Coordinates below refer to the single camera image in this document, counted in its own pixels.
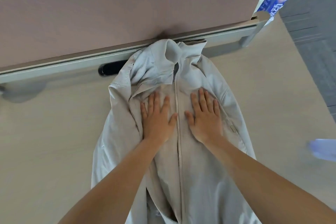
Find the light gray jacket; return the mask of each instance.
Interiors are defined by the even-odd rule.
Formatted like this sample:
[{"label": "light gray jacket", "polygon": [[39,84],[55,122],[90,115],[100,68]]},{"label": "light gray jacket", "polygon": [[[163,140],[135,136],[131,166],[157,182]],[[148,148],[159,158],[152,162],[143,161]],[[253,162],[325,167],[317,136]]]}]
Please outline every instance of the light gray jacket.
[{"label": "light gray jacket", "polygon": [[160,40],[133,54],[109,86],[111,111],[93,155],[94,187],[142,139],[140,101],[158,90],[178,113],[174,135],[145,174],[126,223],[254,224],[257,219],[225,168],[191,134],[184,111],[200,87],[217,98],[223,129],[255,158],[239,106],[214,64],[201,55],[205,41]]}]

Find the finger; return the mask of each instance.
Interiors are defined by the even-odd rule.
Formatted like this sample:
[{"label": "finger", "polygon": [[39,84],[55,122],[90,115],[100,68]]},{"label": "finger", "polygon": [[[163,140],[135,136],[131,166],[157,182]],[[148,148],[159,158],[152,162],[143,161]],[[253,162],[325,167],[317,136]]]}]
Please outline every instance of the finger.
[{"label": "finger", "polygon": [[176,122],[177,122],[177,113],[174,113],[172,114],[172,116],[170,117],[170,120],[169,120],[169,126],[174,128],[175,125],[176,125]]},{"label": "finger", "polygon": [[187,118],[189,126],[190,127],[194,126],[195,125],[195,119],[194,119],[193,114],[189,111],[185,111],[184,114],[185,114],[185,117]]},{"label": "finger", "polygon": [[199,105],[201,106],[202,112],[208,112],[207,101],[205,101],[203,89],[200,88],[198,92],[199,92]]},{"label": "finger", "polygon": [[157,91],[154,93],[154,112],[160,112],[160,95]]},{"label": "finger", "polygon": [[215,115],[217,115],[217,116],[220,115],[219,104],[218,104],[218,100],[217,99],[213,100],[213,111],[215,112]]},{"label": "finger", "polygon": [[148,115],[151,115],[154,110],[154,94],[150,94],[148,97]]},{"label": "finger", "polygon": [[142,119],[143,120],[146,119],[148,117],[148,115],[147,115],[145,104],[143,102],[140,102],[140,110],[141,110]]},{"label": "finger", "polygon": [[205,91],[205,101],[207,102],[208,111],[213,113],[213,102],[210,98],[209,92]]},{"label": "finger", "polygon": [[197,115],[198,113],[202,112],[197,96],[195,93],[191,93],[190,97],[191,97],[192,107],[194,108],[195,114]]},{"label": "finger", "polygon": [[163,100],[161,112],[164,114],[168,114],[169,109],[170,109],[170,97],[166,96],[165,100]]}]

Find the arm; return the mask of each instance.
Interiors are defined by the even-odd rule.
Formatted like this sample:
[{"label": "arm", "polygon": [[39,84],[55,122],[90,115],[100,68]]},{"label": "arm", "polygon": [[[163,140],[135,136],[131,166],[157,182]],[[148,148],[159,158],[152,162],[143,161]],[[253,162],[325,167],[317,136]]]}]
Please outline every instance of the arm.
[{"label": "arm", "polygon": [[241,152],[221,135],[217,100],[199,90],[191,95],[195,118],[186,112],[191,132],[224,165],[240,192],[263,224],[335,223],[327,205]]},{"label": "arm", "polygon": [[125,223],[140,182],[161,145],[172,135],[177,114],[168,121],[169,97],[160,109],[151,94],[148,112],[141,103],[143,140],[61,219],[59,224]]}]

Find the gray carpet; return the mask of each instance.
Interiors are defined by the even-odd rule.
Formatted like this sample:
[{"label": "gray carpet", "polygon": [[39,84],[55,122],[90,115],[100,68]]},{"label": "gray carpet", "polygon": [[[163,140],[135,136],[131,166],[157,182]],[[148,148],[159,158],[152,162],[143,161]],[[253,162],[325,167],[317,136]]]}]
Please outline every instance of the gray carpet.
[{"label": "gray carpet", "polygon": [[279,14],[336,121],[336,0],[288,0]]}]

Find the hand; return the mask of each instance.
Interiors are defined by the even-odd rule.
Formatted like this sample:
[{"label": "hand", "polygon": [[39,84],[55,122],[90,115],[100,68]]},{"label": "hand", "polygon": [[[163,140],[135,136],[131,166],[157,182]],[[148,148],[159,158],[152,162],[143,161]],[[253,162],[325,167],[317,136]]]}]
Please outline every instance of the hand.
[{"label": "hand", "polygon": [[207,91],[199,89],[199,101],[195,93],[191,93],[195,118],[191,112],[185,111],[189,127],[194,137],[201,143],[206,143],[214,137],[222,135],[222,122],[217,99],[210,98]]},{"label": "hand", "polygon": [[163,106],[160,109],[160,96],[157,92],[152,93],[148,97],[148,111],[146,111],[143,102],[141,102],[140,108],[143,138],[155,140],[161,144],[166,142],[173,134],[177,121],[177,113],[174,113],[168,121],[168,111],[170,109],[169,96],[165,97]]}]

